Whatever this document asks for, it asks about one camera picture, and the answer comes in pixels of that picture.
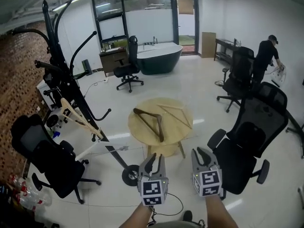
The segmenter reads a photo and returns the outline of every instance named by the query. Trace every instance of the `black office chair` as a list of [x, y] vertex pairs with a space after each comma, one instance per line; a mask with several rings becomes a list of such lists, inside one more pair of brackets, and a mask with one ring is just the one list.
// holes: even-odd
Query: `black office chair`
[[223, 69], [224, 72], [224, 85], [223, 89], [228, 93], [228, 96], [218, 96], [219, 99], [231, 100], [226, 112], [229, 112], [232, 103], [235, 102], [239, 106], [239, 100], [243, 99], [249, 93], [251, 87], [251, 76], [253, 71], [254, 52], [247, 47], [240, 47], [237, 51], [233, 52], [232, 69], [229, 74], [229, 79], [225, 82], [227, 68]]
[[46, 184], [39, 181], [33, 173], [32, 180], [38, 190], [41, 190], [42, 186], [52, 188], [62, 199], [75, 191], [79, 203], [83, 204], [77, 184], [86, 181], [101, 185], [98, 180], [81, 178], [85, 171], [84, 164], [89, 161], [75, 161], [74, 148], [67, 141], [55, 143], [37, 114], [19, 117], [11, 128], [11, 135], [13, 148], [30, 160], [40, 173], [44, 173], [49, 182]]
[[278, 87], [263, 82], [259, 90], [242, 100], [237, 121], [228, 133], [219, 129], [208, 142], [222, 169], [223, 189], [240, 194], [251, 177], [263, 184], [269, 170], [253, 172], [257, 159], [288, 124], [287, 97]]
[[131, 36], [129, 38], [129, 63], [125, 64], [123, 63], [122, 59], [119, 59], [117, 61], [120, 62], [121, 66], [114, 69], [114, 75], [117, 78], [122, 77], [122, 83], [116, 87], [117, 90], [119, 90], [120, 86], [123, 86], [125, 84], [129, 84], [130, 90], [129, 92], [132, 92], [131, 89], [131, 82], [138, 82], [143, 85], [142, 80], [138, 80], [137, 76], [133, 76], [133, 74], [139, 73], [139, 68], [137, 67], [137, 38], [136, 36]]

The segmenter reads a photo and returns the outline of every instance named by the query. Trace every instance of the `man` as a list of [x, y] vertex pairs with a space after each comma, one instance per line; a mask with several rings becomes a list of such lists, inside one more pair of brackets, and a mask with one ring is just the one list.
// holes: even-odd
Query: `man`
[[253, 64], [253, 87], [257, 88], [262, 82], [268, 64], [271, 62], [272, 57], [275, 57], [277, 65], [282, 68], [281, 61], [276, 49], [278, 41], [274, 35], [270, 35], [268, 40], [260, 43], [258, 53]]
[[[238, 228], [218, 195], [206, 197], [208, 228]], [[142, 203], [134, 213], [120, 226], [120, 228], [146, 228], [152, 211]], [[191, 211], [186, 211], [183, 221], [159, 223], [152, 228], [200, 228], [198, 223], [192, 222]]]

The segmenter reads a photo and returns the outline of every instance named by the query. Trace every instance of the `mesh chair back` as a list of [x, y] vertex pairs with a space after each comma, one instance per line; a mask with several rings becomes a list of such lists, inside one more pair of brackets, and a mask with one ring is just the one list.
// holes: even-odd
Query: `mesh chair back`
[[266, 147], [288, 124], [287, 97], [263, 82], [253, 97], [243, 99], [237, 121], [227, 137], [260, 158]]
[[129, 63], [137, 66], [137, 38], [136, 36], [131, 36], [129, 38]]
[[57, 144], [48, 135], [41, 118], [37, 114], [19, 117], [11, 128], [11, 135], [13, 148], [44, 173], [53, 160], [51, 153]]
[[249, 87], [255, 60], [253, 50], [240, 47], [233, 52], [232, 69], [229, 78], [242, 87]]

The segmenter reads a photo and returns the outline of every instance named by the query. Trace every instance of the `wooden coat hanger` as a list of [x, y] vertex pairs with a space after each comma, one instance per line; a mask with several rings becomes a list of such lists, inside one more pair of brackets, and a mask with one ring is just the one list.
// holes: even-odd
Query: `wooden coat hanger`
[[[103, 136], [101, 135], [101, 133], [95, 129], [90, 123], [88, 123], [88, 121], [81, 115], [79, 115], [75, 109], [70, 105], [70, 103], [65, 99], [65, 98], [61, 98], [61, 111], [60, 113], [65, 116], [66, 118], [68, 118], [69, 120], [77, 123], [79, 126], [88, 129], [90, 132], [92, 132], [93, 134], [96, 134], [96, 136], [100, 139], [103, 139]], [[68, 109], [77, 119], [80, 123], [78, 123], [77, 121], [71, 119], [70, 117], [68, 117], [67, 115], [64, 114], [64, 111]]]

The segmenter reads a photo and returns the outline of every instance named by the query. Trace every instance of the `wooden cabinet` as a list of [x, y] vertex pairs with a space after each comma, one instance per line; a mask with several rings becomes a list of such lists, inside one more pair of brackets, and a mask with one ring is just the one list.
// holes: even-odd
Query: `wooden cabinet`
[[107, 73], [113, 72], [115, 68], [121, 67], [119, 60], [122, 60], [123, 64], [128, 63], [128, 54], [125, 48], [122, 47], [117, 50], [101, 52], [99, 57], [105, 76]]

